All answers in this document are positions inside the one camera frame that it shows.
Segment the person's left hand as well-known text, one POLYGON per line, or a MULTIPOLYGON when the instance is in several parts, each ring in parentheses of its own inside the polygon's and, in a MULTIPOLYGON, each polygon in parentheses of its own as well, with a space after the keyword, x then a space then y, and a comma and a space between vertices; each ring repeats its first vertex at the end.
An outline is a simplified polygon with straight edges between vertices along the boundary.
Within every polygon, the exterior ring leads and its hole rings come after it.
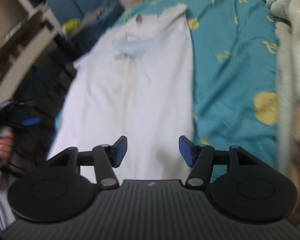
POLYGON ((3 137, 0 135, 0 163, 2 165, 7 165, 11 158, 13 139, 14 134, 11 131, 5 132, 3 137))

